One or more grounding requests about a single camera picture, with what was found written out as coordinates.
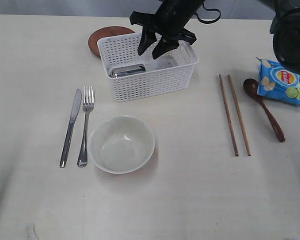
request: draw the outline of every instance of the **round wooden coaster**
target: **round wooden coaster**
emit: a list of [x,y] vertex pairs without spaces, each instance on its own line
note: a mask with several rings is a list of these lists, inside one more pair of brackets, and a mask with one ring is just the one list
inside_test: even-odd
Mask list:
[[99,39],[133,33],[134,31],[124,26],[107,26],[92,33],[89,37],[88,45],[91,52],[100,57],[100,52],[97,45]]

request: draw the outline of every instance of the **chopsticks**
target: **chopsticks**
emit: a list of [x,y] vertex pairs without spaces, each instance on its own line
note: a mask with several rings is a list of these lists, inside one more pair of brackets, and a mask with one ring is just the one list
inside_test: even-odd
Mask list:
[[232,122],[231,122],[231,118],[230,118],[230,112],[229,112],[228,102],[227,102],[227,98],[226,98],[226,92],[225,92],[224,82],[222,81],[222,78],[221,78],[220,74],[219,74],[219,80],[220,80],[220,86],[221,86],[221,92],[222,92],[222,97],[223,97],[223,103],[224,103],[226,118],[228,120],[228,125],[229,125],[229,129],[230,129],[230,134],[231,134],[231,139],[232,139],[234,154],[235,154],[236,157],[238,157],[239,156],[239,152],[238,152],[238,147],[237,147],[237,143],[236,143],[234,128],[232,126]]
[[242,115],[241,115],[241,111],[240,111],[240,107],[239,107],[239,103],[238,103],[238,99],[237,99],[237,94],[236,94],[234,83],[232,82],[232,78],[231,78],[230,74],[228,75],[228,80],[229,80],[229,84],[230,84],[230,88],[231,88],[231,92],[232,92],[236,112],[238,113],[239,122],[240,122],[240,126],[241,126],[241,131],[242,131],[242,135],[243,135],[243,139],[244,139],[246,152],[248,153],[248,156],[251,156],[249,142],[248,142],[248,138],[247,138],[247,133],[246,133],[245,125],[244,125],[244,120],[242,119]]

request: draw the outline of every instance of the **metal fork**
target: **metal fork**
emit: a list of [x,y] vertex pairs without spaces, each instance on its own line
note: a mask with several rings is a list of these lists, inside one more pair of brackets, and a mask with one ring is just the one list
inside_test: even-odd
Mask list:
[[88,152],[87,152],[87,131],[89,122],[89,113],[94,109],[95,106],[95,93],[92,86],[84,87],[83,94],[83,106],[82,109],[85,112],[84,116],[84,127],[83,127],[83,137],[80,148],[80,153],[77,161],[78,167],[85,167],[88,164]]

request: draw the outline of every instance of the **basket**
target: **basket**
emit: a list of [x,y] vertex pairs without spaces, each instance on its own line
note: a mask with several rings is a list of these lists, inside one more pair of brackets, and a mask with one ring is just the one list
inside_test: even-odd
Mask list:
[[[104,37],[97,42],[114,100],[125,102],[186,89],[198,62],[191,45],[179,41],[180,47],[154,60],[152,51],[158,41],[139,56],[137,49],[140,40],[141,33],[132,33]],[[110,77],[114,68],[137,64],[143,64],[146,72]]]

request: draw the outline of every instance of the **chip bag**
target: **chip bag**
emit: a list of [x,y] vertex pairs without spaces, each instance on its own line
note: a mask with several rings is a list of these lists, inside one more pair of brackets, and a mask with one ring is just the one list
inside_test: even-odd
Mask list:
[[258,95],[300,106],[300,75],[286,70],[280,63],[259,59]]

